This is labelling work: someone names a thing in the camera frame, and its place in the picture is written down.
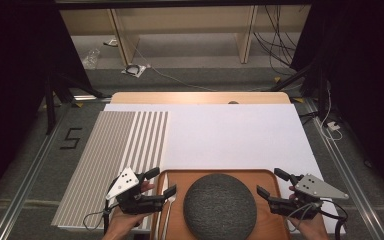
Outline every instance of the person's right hand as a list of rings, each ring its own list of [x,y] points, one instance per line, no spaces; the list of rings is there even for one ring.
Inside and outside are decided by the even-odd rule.
[[[289,190],[295,191],[294,187],[289,187]],[[292,194],[289,196],[289,199],[294,199],[295,195]],[[327,235],[326,227],[323,221],[323,216],[318,213],[310,220],[302,220],[300,223],[299,219],[288,218],[289,221],[301,232],[301,234],[307,240],[325,240],[329,239]]]

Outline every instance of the floor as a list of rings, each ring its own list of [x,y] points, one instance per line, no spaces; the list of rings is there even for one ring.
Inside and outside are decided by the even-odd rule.
[[[263,34],[264,38],[271,40],[273,34]],[[299,33],[290,34],[295,44],[299,39]],[[96,69],[98,70],[116,70],[120,71],[124,68],[117,48],[104,46],[104,41],[109,41],[112,36],[93,36],[93,37],[73,37],[77,51],[81,59],[84,59],[90,50],[99,49],[100,55]],[[286,45],[293,48],[293,44],[285,41]],[[283,55],[278,49],[274,50],[277,55]],[[273,70],[273,79],[275,77],[281,79],[286,78],[293,71],[286,69],[283,64],[274,61],[268,54],[261,49],[258,41],[253,38],[251,44],[250,56],[247,64],[241,64],[237,56],[234,37],[231,34],[177,34],[177,35],[147,35],[141,36],[138,46],[138,54],[133,60],[134,64],[151,65],[156,69],[225,69],[241,68],[275,68]],[[99,79],[98,81],[106,81],[108,79]],[[289,91],[290,96],[299,96],[299,82],[292,85],[293,91]],[[61,105],[57,111],[57,117],[66,120],[61,122],[62,128],[69,128],[78,124],[81,119],[96,117],[97,112],[101,111],[105,103],[94,102],[84,104],[82,107]],[[316,110],[313,101],[305,104],[295,103],[299,114],[308,113]],[[384,183],[377,176],[373,169],[364,165],[364,157],[359,150],[358,141],[347,130],[346,123],[343,127],[343,139],[339,141],[329,141],[320,135],[317,121],[310,121],[303,125],[304,130],[309,138],[310,145],[318,160],[319,167],[327,182],[338,182],[338,188],[347,189],[353,197],[354,201],[338,201],[344,209],[349,213],[351,221],[347,224],[348,234],[343,236],[344,239],[384,239]],[[93,125],[85,129],[82,138],[88,137]],[[2,178],[0,183],[0,224],[1,219],[8,214],[7,208],[12,202],[16,202],[15,196],[20,186],[25,184],[24,177],[30,172],[30,167],[34,165],[35,159],[43,157],[45,160],[41,165],[36,166],[41,169],[36,175],[32,175],[33,182],[47,181],[43,186],[33,184],[29,188],[26,195],[27,200],[21,201],[22,210],[13,212],[18,215],[16,222],[9,223],[13,230],[6,236],[9,239],[99,239],[100,232],[90,233],[85,237],[83,234],[68,233],[56,228],[50,228],[50,217],[54,215],[64,193],[64,188],[52,184],[52,179],[56,183],[59,181],[69,181],[73,170],[76,167],[76,161],[68,161],[67,159],[76,159],[79,153],[66,152],[64,159],[59,159],[60,155],[53,155],[55,149],[59,149],[62,145],[65,133],[55,133],[54,136],[45,136],[46,130],[46,109],[38,110],[38,121],[32,126],[29,136],[24,140],[25,144],[20,149],[17,159],[11,164],[8,172]],[[51,150],[43,151],[42,143],[48,143]],[[79,148],[84,148],[86,142],[80,142]],[[64,164],[65,169],[57,168],[58,164]],[[355,177],[357,185],[348,184],[341,179],[348,175],[340,173],[338,168],[348,166],[352,176]],[[375,216],[374,219],[365,219],[363,215]]]

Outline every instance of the gray carpet floor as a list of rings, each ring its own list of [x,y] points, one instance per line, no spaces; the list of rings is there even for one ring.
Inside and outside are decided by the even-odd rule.
[[[208,91],[188,85],[217,91],[260,91],[273,86],[273,78],[278,75],[269,68],[167,68],[159,69],[159,71],[176,80],[162,76],[152,69],[147,69],[140,78],[123,75],[120,70],[94,70],[87,71],[87,73],[93,87],[107,94],[126,91]],[[297,86],[299,86],[299,82],[287,87],[285,92],[290,97],[299,97]],[[73,93],[75,95],[85,94],[78,89],[73,89]],[[308,113],[305,103],[294,103],[294,105],[298,114]],[[105,103],[92,101],[83,103],[81,106],[73,104],[56,108],[58,117],[63,116],[64,111],[67,111],[67,114],[60,119],[56,138],[52,142],[44,165],[35,180],[9,239],[100,239],[102,236],[100,231],[68,232],[50,226],[50,223],[77,166],[98,113],[103,110],[104,106]],[[340,126],[343,139],[337,141],[337,145],[384,226],[384,183],[376,170],[364,165],[364,155],[346,123],[340,123]],[[317,125],[311,120],[303,127],[325,181],[346,191],[346,186],[317,131]],[[80,141],[75,149],[61,149],[61,147],[72,145],[72,142],[64,140],[70,128],[81,128],[81,130],[73,131],[70,135],[78,137]],[[23,139],[23,147],[20,148],[17,158],[11,163],[0,182],[0,219],[11,199],[16,195],[24,176],[36,157],[45,138],[45,132],[46,109],[41,107],[38,109],[35,124],[32,125],[28,136]],[[338,203],[349,214],[349,220],[345,226],[347,234],[342,239],[370,239],[370,232],[354,201],[349,199],[338,201]],[[293,239],[302,239],[300,235],[293,234],[292,236]]]

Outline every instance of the person's left hand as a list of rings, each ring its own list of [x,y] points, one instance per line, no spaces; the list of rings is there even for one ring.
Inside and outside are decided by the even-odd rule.
[[[146,192],[154,188],[154,184],[144,181],[141,186],[141,192]],[[138,215],[124,214],[119,207],[116,207],[112,215],[110,225],[108,226],[107,233],[102,240],[121,240],[124,239],[135,227],[136,224],[141,224],[143,218],[151,213],[144,213]]]

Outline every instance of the black round object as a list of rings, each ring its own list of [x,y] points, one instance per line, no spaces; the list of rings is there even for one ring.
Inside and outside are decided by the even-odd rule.
[[[189,188],[183,215],[200,240],[241,240],[254,229],[257,206],[241,181],[226,174],[210,174]]]

